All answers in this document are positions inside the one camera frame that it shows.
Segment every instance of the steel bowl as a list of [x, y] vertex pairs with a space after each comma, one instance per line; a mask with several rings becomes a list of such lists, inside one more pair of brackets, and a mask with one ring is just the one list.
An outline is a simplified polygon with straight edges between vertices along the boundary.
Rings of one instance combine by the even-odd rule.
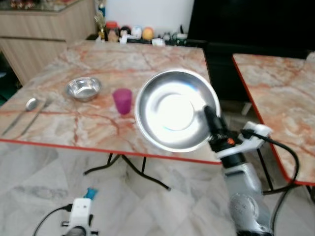
[[71, 80], [65, 87], [65, 92], [82, 102], [92, 100], [101, 89], [101, 83], [94, 77], [80, 77]]
[[172, 152], [193, 151], [210, 138], [204, 106], [221, 109], [211, 85], [199, 74], [174, 69], [151, 78], [140, 90], [135, 118], [143, 135]]

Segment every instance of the black cable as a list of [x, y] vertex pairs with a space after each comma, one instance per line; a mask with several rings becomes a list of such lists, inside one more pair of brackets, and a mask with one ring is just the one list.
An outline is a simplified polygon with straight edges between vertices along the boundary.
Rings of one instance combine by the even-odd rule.
[[33, 233], [33, 236], [36, 236], [36, 235], [37, 235], [37, 232], [38, 232], [39, 228], [41, 227], [41, 225], [44, 223], [44, 221], [45, 221], [51, 214], [53, 214], [53, 213], [55, 213], [56, 211], [59, 211], [59, 210], [71, 211], [71, 209], [72, 209], [72, 204], [68, 204], [68, 205], [66, 205], [66, 206], [62, 206], [62, 207], [57, 208], [57, 209], [51, 211], [50, 213], [48, 213], [48, 214], [40, 221], [40, 223], [37, 225], [37, 227], [36, 227], [36, 229], [35, 229], [35, 231], [34, 231], [34, 233]]
[[281, 194], [280, 198], [278, 199], [278, 201], [276, 203], [276, 206], [274, 208], [274, 211], [272, 213], [272, 216], [271, 216], [271, 230], [273, 232], [275, 232], [275, 223], [276, 223], [276, 219], [277, 219], [277, 216], [278, 216], [279, 209], [280, 209], [280, 207], [281, 207], [285, 197], [289, 193], [289, 191], [296, 186], [296, 184], [294, 182], [296, 180], [296, 177], [297, 177], [297, 175], [299, 173], [299, 169], [300, 169], [299, 158], [298, 158], [297, 154], [291, 148], [289, 148], [287, 145], [279, 143], [279, 142], [277, 142], [277, 141], [275, 141], [273, 139], [270, 139], [268, 137], [256, 134], [252, 130], [243, 129], [243, 130], [241, 130], [241, 133], [243, 135], [254, 135], [254, 136], [256, 136], [256, 137], [258, 137], [258, 138], [260, 138], [262, 140], [265, 140], [265, 141], [267, 141], [269, 143], [277, 145], [277, 146], [287, 150], [293, 156], [293, 158], [295, 160], [295, 172], [293, 174], [293, 177], [292, 177], [290, 183], [285, 188], [281, 188], [281, 190], [284, 190], [284, 192]]

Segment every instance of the red table edge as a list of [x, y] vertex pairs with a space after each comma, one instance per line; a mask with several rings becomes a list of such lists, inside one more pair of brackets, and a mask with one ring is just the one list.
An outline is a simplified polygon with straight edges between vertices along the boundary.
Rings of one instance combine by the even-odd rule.
[[34, 145], [34, 146], [42, 146], [42, 147], [48, 147], [48, 148], [65, 148], [65, 149], [74, 149], [74, 150], [82, 150], [82, 151], [95, 151], [95, 152], [124, 154], [124, 155], [133, 155], [133, 156], [145, 156], [145, 157], [150, 157], [150, 158], [186, 161], [186, 162], [193, 162], [193, 163], [200, 163], [200, 164], [221, 165], [221, 162], [214, 162], [214, 161], [194, 160], [194, 159], [188, 159], [188, 158], [182, 158], [182, 157], [170, 157], [170, 156], [161, 156], [161, 155], [154, 155], [154, 154], [128, 152], [128, 151], [97, 149], [97, 148], [91, 148], [91, 147], [72, 147], [72, 146], [59, 145], [59, 144], [46, 144], [46, 143], [37, 143], [37, 142], [20, 141], [20, 140], [8, 140], [8, 139], [0, 139], [0, 142]]
[[[252, 98], [252, 95], [251, 95], [251, 93], [250, 93], [250, 90], [248, 89], [248, 87], [247, 87], [247, 85], [246, 85], [246, 83], [245, 83], [245, 80], [244, 80], [244, 78], [243, 78], [243, 76], [242, 76], [242, 73], [241, 73], [240, 69], [238, 68], [238, 65], [237, 65], [237, 63], [236, 63], [236, 61], [235, 61], [235, 59], [234, 59], [234, 56], [232, 56], [232, 59], [233, 59], [233, 63], [234, 63], [234, 65], [235, 65], [235, 68], [236, 68], [236, 70], [237, 70], [237, 73], [238, 73], [238, 75], [240, 76], [241, 81], [242, 81], [242, 83], [243, 83], [243, 86], [244, 86], [244, 88], [245, 88], [245, 90], [246, 90], [246, 92], [247, 92], [247, 95], [248, 95], [248, 97], [250, 98], [250, 101], [251, 101], [251, 103], [252, 103], [252, 107], [253, 107], [253, 109], [254, 109], [256, 115], [257, 115], [258, 118], [259, 118], [259, 121], [260, 121], [262, 124], [265, 124], [264, 121], [263, 121], [263, 119], [262, 119], [262, 117], [261, 117], [261, 114], [259, 113], [259, 110], [258, 110], [256, 104], [254, 103], [254, 100], [253, 100], [253, 98]], [[277, 164], [278, 164], [278, 166], [279, 166], [279, 168], [280, 168], [280, 170], [281, 170], [281, 172], [282, 172], [282, 174], [283, 174], [283, 177], [285, 178], [286, 181], [290, 182], [290, 181], [292, 180], [292, 178], [290, 178], [290, 177], [287, 175], [287, 172], [285, 171], [285, 169], [284, 169], [284, 167], [283, 167], [283, 165], [282, 165], [282, 162], [281, 162], [281, 160], [280, 160], [280, 157], [279, 157], [279, 155], [278, 155], [278, 153], [277, 153], [277, 151], [276, 151], [274, 145], [273, 145], [273, 144], [270, 144], [270, 147], [271, 147], [271, 150], [272, 150], [273, 155], [276, 157]], [[315, 186], [315, 182], [304, 182], [304, 181], [298, 181], [298, 180], [296, 180], [295, 183], [296, 183], [296, 184], [301, 184], [301, 185], [311, 185], [311, 186]]]

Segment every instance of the white wall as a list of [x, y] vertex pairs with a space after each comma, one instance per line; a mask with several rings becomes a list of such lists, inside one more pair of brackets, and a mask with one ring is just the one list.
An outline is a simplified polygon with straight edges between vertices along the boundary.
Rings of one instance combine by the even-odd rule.
[[176, 32], [180, 24], [188, 32], [194, 0], [107, 0], [106, 20], [119, 26], [150, 26], [155, 35]]

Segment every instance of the orange ball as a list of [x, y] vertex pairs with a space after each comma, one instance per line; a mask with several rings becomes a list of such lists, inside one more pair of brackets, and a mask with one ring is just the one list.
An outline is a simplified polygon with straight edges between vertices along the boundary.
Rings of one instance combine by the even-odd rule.
[[142, 38], [145, 40], [151, 40], [154, 37], [153, 29], [151, 27], [145, 27], [142, 31]]

